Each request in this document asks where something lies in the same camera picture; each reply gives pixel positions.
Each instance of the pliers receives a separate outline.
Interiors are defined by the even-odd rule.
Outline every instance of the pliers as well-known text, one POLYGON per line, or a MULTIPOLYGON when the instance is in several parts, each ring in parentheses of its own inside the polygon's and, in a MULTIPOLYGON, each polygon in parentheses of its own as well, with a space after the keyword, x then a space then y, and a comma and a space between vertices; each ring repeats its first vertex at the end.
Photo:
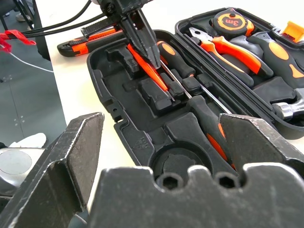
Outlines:
POLYGON ((258 76, 262 76, 268 79, 274 75, 272 69, 270 69, 269 66, 266 65, 259 57, 240 46, 228 42, 223 36, 212 37, 206 32, 193 27, 190 27, 189 30, 193 37, 196 37, 201 41, 200 46, 205 51, 207 51, 222 67, 233 73, 245 84, 250 84, 248 83, 248 80, 246 81, 246 79, 248 79, 248 77, 250 76, 237 66, 227 61, 220 54, 232 55, 233 57, 244 63, 251 71, 253 71, 258 76))

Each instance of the silver metal part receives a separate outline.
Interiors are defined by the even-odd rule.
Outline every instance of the silver metal part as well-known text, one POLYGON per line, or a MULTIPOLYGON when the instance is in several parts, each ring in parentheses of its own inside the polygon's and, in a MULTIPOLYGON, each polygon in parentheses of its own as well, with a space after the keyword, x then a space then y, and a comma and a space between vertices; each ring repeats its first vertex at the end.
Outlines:
POLYGON ((205 41, 205 40, 212 41, 213 40, 212 36, 208 35, 206 32, 196 29, 194 27, 190 27, 189 31, 193 37, 197 37, 201 41, 205 41))
POLYGON ((183 89, 185 95, 187 96, 188 99, 191 99, 192 96, 188 93, 188 91, 182 86, 182 84, 179 82, 179 80, 176 78, 176 76, 169 70, 169 68, 167 68, 166 64, 164 64, 164 62, 161 60, 161 66, 164 68, 164 70, 169 74, 169 76, 172 78, 172 80, 174 80, 175 82, 177 82, 183 89))
POLYGON ((208 89, 200 84, 201 89, 227 114, 232 114, 208 89))
POLYGON ((275 114, 282 120, 288 121, 295 116, 304 114, 304 88, 295 89, 297 102, 288 104, 285 102, 272 104, 275 114))
POLYGON ((175 99, 174 99, 174 97, 170 94, 170 92, 167 91, 166 93, 169 95, 170 99, 171 99, 173 102, 175 102, 175 99))

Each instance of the hex hole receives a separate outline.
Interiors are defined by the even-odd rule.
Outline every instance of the hex hole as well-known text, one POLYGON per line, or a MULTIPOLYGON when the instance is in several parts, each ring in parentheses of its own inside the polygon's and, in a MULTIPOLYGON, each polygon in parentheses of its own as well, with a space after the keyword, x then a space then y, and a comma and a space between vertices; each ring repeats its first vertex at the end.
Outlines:
POLYGON ((178 180, 174 177, 166 177, 162 181, 162 185, 169 190, 173 190, 178 187, 178 180))
POLYGON ((219 179, 219 184, 227 189, 232 189, 236 187, 234 180, 229 177, 221 177, 219 179))

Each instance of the red clip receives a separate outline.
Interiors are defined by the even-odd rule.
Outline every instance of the red clip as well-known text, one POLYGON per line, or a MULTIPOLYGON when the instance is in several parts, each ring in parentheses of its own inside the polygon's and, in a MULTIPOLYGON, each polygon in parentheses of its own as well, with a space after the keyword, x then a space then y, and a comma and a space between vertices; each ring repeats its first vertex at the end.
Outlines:
POLYGON ((1 37, 0 35, 0 51, 11 52, 11 45, 1 37))
POLYGON ((19 32, 18 30, 6 30, 4 32, 6 35, 12 34, 15 37, 17 37, 18 40, 22 41, 24 44, 27 45, 36 45, 36 42, 33 40, 29 40, 27 39, 21 32, 19 32))
POLYGON ((6 30, 4 33, 0 33, 0 51, 11 52, 11 45, 7 43, 5 40, 10 39, 9 34, 14 35, 17 39, 22 41, 27 45, 36 45, 36 42, 33 40, 28 40, 21 32, 17 30, 6 30))

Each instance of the screwdriver shaft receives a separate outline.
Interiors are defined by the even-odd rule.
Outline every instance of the screwdriver shaft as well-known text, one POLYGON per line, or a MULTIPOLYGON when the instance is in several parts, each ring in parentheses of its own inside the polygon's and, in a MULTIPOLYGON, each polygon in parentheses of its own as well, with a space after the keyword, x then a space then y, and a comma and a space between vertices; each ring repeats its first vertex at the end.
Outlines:
MULTIPOLYGON (((161 66, 164 68, 164 70, 169 74, 169 76, 176 81, 183 89, 185 92, 185 95, 187 96, 188 99, 191 99, 192 96, 188 93, 188 91, 183 87, 183 85, 179 82, 179 80, 176 78, 176 76, 169 70, 169 68, 164 64, 164 62, 161 60, 161 66)), ((207 88, 205 88, 201 83, 200 83, 201 89, 227 114, 232 114, 229 109, 227 109, 223 103, 221 103, 207 88)))
POLYGON ((201 89, 227 114, 232 114, 207 88, 200 83, 201 89))
POLYGON ((169 91, 167 91, 166 92, 166 94, 168 94, 169 95, 169 97, 171 98, 171 100, 173 101, 173 102, 175 102, 175 99, 174 99, 174 97, 170 94, 170 92, 169 91))
POLYGON ((191 99, 192 96, 188 93, 188 91, 182 86, 182 84, 179 82, 179 80, 176 78, 176 76, 167 68, 167 66, 164 64, 164 62, 161 60, 161 66, 164 68, 164 70, 169 74, 169 76, 177 82, 181 88, 183 89, 185 95, 187 96, 188 99, 191 99))

